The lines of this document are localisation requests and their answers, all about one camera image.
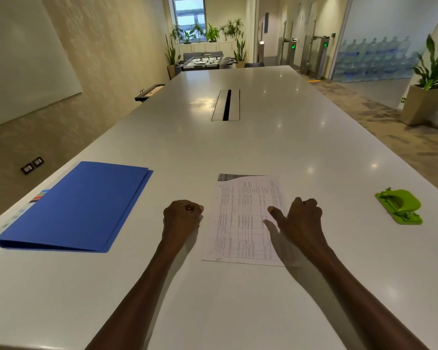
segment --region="whiteboard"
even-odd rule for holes
[[[81,92],[41,0],[0,0],[0,124]]]

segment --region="printed table form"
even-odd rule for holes
[[[276,179],[245,176],[217,182],[203,260],[283,266],[263,223],[267,219],[276,224],[268,206],[287,215]],[[296,249],[284,247],[286,260],[295,266]]]

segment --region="beige planter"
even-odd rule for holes
[[[167,71],[169,72],[170,79],[175,77],[175,65],[167,65]]]
[[[411,86],[401,112],[401,121],[407,125],[420,125],[437,111],[438,88],[425,91]]]

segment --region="green hole punch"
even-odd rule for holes
[[[376,193],[375,197],[384,206],[391,217],[402,225],[421,225],[422,218],[415,213],[422,204],[408,190],[391,190],[391,188]]]

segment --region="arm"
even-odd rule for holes
[[[188,200],[174,201],[164,210],[163,237],[150,264],[86,350],[141,348],[169,268],[202,212],[203,206]]]
[[[380,349],[428,350],[345,268],[329,247],[321,228],[321,208],[315,199],[296,198],[287,217],[270,206],[281,232],[312,262],[340,293],[351,316]]]

